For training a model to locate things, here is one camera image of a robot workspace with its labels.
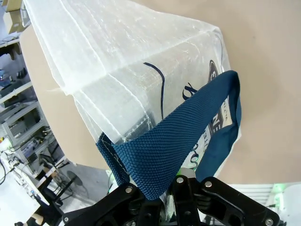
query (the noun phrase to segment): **beige wall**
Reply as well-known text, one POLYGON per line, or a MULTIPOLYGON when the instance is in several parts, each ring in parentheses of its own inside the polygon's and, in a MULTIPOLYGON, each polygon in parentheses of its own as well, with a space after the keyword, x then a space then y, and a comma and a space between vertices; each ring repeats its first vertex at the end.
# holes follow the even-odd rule
POLYGON ((221 28, 241 81, 242 138, 220 178, 301 181, 301 1, 139 0, 221 28))

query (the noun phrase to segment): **beige surface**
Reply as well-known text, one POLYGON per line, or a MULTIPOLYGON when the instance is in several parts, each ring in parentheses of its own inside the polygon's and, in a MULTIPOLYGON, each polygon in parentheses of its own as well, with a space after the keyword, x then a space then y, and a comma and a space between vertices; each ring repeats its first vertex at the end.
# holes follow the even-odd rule
POLYGON ((81 119, 72 96, 66 96, 51 76, 32 26, 20 36, 20 44, 39 103, 66 157, 75 163, 108 169, 81 119))
POLYGON ((24 31, 21 12, 19 10, 4 13, 3 22, 8 34, 24 31))
MULTIPOLYGON (((139 2, 157 11, 212 23, 223 32, 231 66, 238 71, 241 80, 243 136, 235 146, 220 178, 228 183, 301 181, 301 1, 139 2)), ((72 98, 63 98, 62 94, 50 94, 46 91, 57 85, 52 79, 45 78, 49 75, 49 69, 45 68, 45 59, 36 47, 36 38, 33 37, 31 42, 32 44, 25 45, 22 43, 27 54, 25 61, 26 64, 31 64, 29 74, 33 85, 62 149, 68 158, 78 163, 99 167, 102 163, 97 163, 100 158, 97 151, 94 152, 94 142, 87 136, 87 129, 78 113, 75 113, 72 98), (61 111, 66 111, 63 113, 65 118, 52 115, 52 112, 59 115, 61 111), (87 137, 86 146, 82 144, 77 132, 87 137), (71 155, 70 145, 77 154, 71 155), (90 150, 92 155, 87 157, 85 150, 90 150)))
POLYGON ((9 0, 7 3, 6 11, 19 10, 22 4, 22 0, 9 0))
POLYGON ((6 6, 8 4, 8 0, 3 0, 2 1, 2 6, 6 6))

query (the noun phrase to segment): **white table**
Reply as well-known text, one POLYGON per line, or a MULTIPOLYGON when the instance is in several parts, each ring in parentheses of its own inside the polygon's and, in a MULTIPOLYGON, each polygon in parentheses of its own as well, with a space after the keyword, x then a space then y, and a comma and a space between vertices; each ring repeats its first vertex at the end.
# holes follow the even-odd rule
MULTIPOLYGON (((29 178, 24 174, 24 181, 29 182, 29 178)), ((0 185, 0 225, 14 225, 16 222, 26 222, 40 207, 38 202, 31 198, 27 190, 19 185, 21 180, 14 172, 6 176, 5 182, 0 185)))

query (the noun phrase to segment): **blue fabric handle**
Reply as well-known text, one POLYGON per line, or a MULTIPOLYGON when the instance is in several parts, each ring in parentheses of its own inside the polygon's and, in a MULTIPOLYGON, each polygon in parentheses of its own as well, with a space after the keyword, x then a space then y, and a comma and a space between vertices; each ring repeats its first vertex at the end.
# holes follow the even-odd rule
POLYGON ((239 92, 238 74, 224 72, 140 137, 121 145, 111 144, 110 154, 103 136, 97 146, 119 184, 128 182, 130 174, 145 196, 154 200, 168 189, 185 158, 229 95, 233 124, 212 136, 197 168, 197 179, 216 172, 238 135, 241 118, 239 92))

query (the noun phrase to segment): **printed logo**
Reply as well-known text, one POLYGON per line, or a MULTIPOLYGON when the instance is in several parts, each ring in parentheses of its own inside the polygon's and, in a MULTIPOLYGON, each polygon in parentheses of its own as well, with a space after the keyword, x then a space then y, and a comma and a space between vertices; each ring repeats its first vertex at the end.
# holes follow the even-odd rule
MULTIPOLYGON (((209 70, 208 83, 218 76, 218 72, 213 60, 210 60, 209 67, 210 70, 209 70)), ((208 125, 211 135, 222 128, 222 123, 223 123, 223 117, 222 117, 222 110, 220 108, 218 113, 213 117, 212 121, 208 125)))
POLYGON ((191 84, 188 82, 188 86, 185 86, 182 92, 182 97, 184 100, 187 100, 189 97, 192 97, 193 94, 197 92, 196 89, 194 89, 191 84))

